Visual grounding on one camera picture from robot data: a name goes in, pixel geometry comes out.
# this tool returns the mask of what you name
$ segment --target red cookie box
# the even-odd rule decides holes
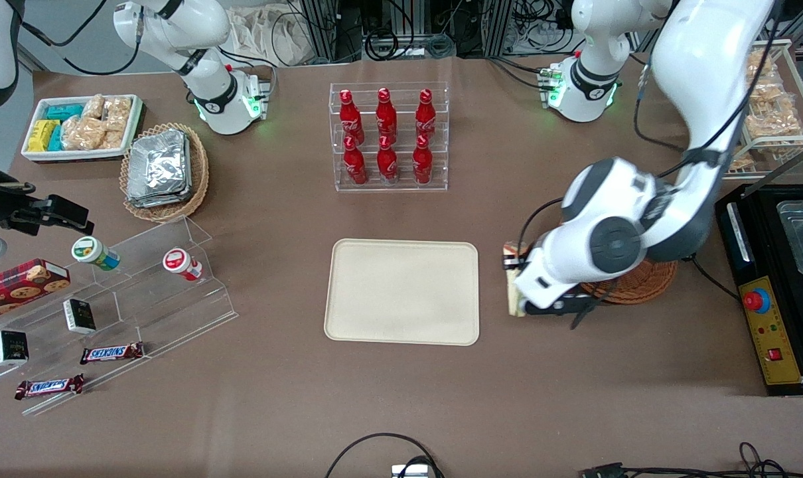
[[[0,314],[68,287],[71,277],[64,267],[34,258],[0,273]]]

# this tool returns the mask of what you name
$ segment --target red button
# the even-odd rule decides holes
[[[747,311],[757,311],[762,308],[762,305],[765,305],[762,294],[757,293],[757,291],[748,291],[748,293],[744,294],[744,307]]]

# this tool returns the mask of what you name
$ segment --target red emergency stop button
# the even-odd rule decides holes
[[[744,308],[747,311],[753,311],[757,314],[763,314],[770,309],[770,296],[768,292],[762,288],[756,288],[744,294],[741,298],[744,303]]]

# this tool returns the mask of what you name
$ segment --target white bag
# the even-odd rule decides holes
[[[295,66],[313,58],[313,46],[307,36],[307,19],[300,13],[292,15],[292,12],[286,3],[229,8],[234,52],[265,58],[278,66]]]

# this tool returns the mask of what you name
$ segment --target yellow panel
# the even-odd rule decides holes
[[[768,385],[799,384],[800,369],[796,366],[794,351],[790,348],[788,334],[784,328],[782,315],[776,307],[776,296],[772,291],[769,279],[755,279],[752,282],[741,285],[741,297],[756,288],[762,288],[770,297],[770,309],[763,314],[756,311],[747,311],[747,322],[750,325],[750,334],[753,336],[753,344],[756,345],[756,353],[759,354],[759,365],[765,373],[765,383]],[[768,360],[768,350],[779,349],[782,353],[782,360]]]

